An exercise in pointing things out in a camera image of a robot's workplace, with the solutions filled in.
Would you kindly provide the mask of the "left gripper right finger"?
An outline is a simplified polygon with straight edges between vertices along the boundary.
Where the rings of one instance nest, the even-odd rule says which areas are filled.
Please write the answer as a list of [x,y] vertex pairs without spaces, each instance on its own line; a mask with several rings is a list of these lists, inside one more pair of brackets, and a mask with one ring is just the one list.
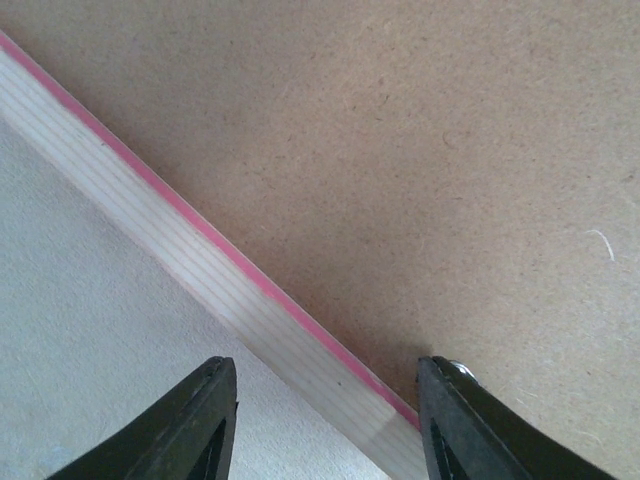
[[420,433],[431,479],[609,479],[526,422],[450,360],[418,360]]

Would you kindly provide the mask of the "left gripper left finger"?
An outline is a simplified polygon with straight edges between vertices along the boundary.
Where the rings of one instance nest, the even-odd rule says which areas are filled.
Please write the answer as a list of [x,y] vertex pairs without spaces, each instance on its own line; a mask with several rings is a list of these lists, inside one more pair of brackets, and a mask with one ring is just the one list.
[[212,357],[120,431],[53,479],[227,479],[237,416],[237,373]]

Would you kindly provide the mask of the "pink wooden picture frame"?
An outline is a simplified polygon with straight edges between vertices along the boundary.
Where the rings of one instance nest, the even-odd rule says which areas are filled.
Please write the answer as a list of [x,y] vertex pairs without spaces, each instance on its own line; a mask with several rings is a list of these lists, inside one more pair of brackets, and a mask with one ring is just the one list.
[[385,474],[426,477],[416,411],[8,36],[1,115]]

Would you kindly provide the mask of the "brown cardboard backing board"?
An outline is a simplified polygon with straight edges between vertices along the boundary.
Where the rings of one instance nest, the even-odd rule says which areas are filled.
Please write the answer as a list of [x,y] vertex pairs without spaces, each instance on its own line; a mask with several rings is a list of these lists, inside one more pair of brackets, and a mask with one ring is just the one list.
[[639,475],[635,1],[5,1],[1,27],[389,387],[465,363]]

